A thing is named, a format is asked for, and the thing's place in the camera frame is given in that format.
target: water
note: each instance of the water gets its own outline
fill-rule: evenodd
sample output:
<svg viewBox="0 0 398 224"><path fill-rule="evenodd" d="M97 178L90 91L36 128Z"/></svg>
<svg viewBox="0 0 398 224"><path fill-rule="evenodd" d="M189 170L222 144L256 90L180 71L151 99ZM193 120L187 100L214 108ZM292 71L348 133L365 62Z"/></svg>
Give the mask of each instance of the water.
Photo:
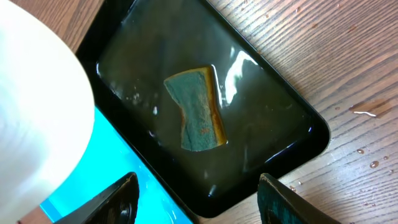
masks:
<svg viewBox="0 0 398 224"><path fill-rule="evenodd" d="M371 168L376 168L377 166L379 166L379 161L373 161L373 162L370 164L370 167L371 167Z"/></svg>
<svg viewBox="0 0 398 224"><path fill-rule="evenodd" d="M180 109L163 81L210 65L228 143L190 152L181 148ZM203 195L226 192L311 134L309 115L269 72L192 0L138 0L98 62L98 75L190 177L165 181L193 182Z"/></svg>
<svg viewBox="0 0 398 224"><path fill-rule="evenodd" d="M392 110L389 100L372 100L357 103L349 108L354 114L365 114L372 118L381 118Z"/></svg>

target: tray rim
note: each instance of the tray rim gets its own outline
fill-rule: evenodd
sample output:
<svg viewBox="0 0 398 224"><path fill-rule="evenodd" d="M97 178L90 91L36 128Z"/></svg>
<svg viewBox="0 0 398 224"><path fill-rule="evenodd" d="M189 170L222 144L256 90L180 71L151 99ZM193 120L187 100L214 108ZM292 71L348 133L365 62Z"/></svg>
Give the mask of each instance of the tray rim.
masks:
<svg viewBox="0 0 398 224"><path fill-rule="evenodd" d="M146 143L149 143L149 141L153 142L153 139L149 140L149 135L146 132L143 133L142 131L137 130L133 131L128 127L128 125L126 125L126 123L135 124L137 122L128 113L127 109L124 108L121 100L113 94L113 92L97 75L97 60L99 59L104 48L107 46L107 43L111 40L114 33L119 29L121 21L123 21L130 13L137 1L139 0L105 0L102 3L98 13L95 15L88 32L84 36L76 52L76 56L83 65L83 68L85 69L90 80L95 97L95 103L98 109L104 114L106 119L108 119L108 121L115 127L115 130L129 144L131 149L139 156L143 163L153 173L155 178L175 200L177 205L179 205L181 209L186 212L187 216L191 218L193 222L196 222L197 220L196 215L206 218L216 217L222 212L231 208L233 205L256 193L260 175L257 176L251 174L245 180L245 183L240 182L238 185L235 185L233 190L230 190L222 198L206 198L206 200L199 200L197 195L189 195L194 198L193 201L197 199L197 203L193 204L192 201L188 202L188 195L183 194L183 197L180 197L176 190L174 190L176 186L173 188L173 186L170 186L168 183L166 183L162 176L156 171L155 167L153 167L153 165L151 165L149 161L145 159L145 156L142 155L142 153L137 149L138 147L143 147L143 144L137 144L136 142L133 144L132 141L130 141L132 136L134 136L136 139L141 139ZM268 164L265 164L264 167L261 167L261 170L267 170L267 168L274 167L275 164L286 164L288 161L288 168L283 167L281 170L273 170L271 172L275 178L280 178L321 154L327 148L330 141L330 129L327 125L327 122L262 55L258 54L257 50L208 0L194 1L198 1L204 5L213 14L213 16L216 17L221 25L230 31L231 35L237 39L247 53L262 68L265 69L265 67L268 67L268 69L273 70L275 73L275 75L273 75L275 80L282 85L282 87L298 104L303 106L305 112L310 114L314 121L314 128L312 132L314 133L314 136L312 136L311 139L314 139L315 141L308 139L305 142L301 142L300 144L293 146L287 152L281 153L280 155L278 154L278 157L268 162ZM157 144L149 144L148 146L159 147ZM312 148L313 150L311 151L311 154L307 154L307 156L303 158L303 155L300 154L300 148ZM295 159L288 159L287 153L290 153L289 157L294 157ZM242 186L243 189L237 189L237 186Z"/></svg>

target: white object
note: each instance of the white object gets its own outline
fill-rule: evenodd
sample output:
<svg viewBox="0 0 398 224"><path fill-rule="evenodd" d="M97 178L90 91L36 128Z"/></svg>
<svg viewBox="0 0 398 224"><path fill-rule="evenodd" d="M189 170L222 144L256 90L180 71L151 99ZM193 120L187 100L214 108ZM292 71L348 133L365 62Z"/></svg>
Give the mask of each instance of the white object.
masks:
<svg viewBox="0 0 398 224"><path fill-rule="evenodd" d="M94 99L84 69L45 25L0 0L0 223L14 224L86 150Z"/></svg>

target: green scouring pad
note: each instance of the green scouring pad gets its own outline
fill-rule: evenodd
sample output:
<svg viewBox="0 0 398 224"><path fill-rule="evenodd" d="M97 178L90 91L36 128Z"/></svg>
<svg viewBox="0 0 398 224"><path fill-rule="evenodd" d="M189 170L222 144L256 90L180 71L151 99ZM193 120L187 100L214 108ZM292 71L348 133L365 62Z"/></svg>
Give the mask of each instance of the green scouring pad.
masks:
<svg viewBox="0 0 398 224"><path fill-rule="evenodd" d="M226 143L211 67L178 73L164 85L182 111L183 149L204 151Z"/></svg>

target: wooden table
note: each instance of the wooden table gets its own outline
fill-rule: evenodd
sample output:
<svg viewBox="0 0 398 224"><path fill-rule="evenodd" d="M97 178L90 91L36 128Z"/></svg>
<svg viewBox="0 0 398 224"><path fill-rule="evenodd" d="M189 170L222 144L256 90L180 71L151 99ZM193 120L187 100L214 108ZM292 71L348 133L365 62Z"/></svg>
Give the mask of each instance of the wooden table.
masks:
<svg viewBox="0 0 398 224"><path fill-rule="evenodd" d="M102 3L13 1L47 24L73 51ZM328 149L281 181L343 223L398 223L398 1L211 2L330 125ZM392 108L380 119L348 110L375 99L389 100ZM370 168L372 161L379 165ZM260 223L256 195L216 218L201 220ZM40 209L22 219L45 222L49 220Z"/></svg>

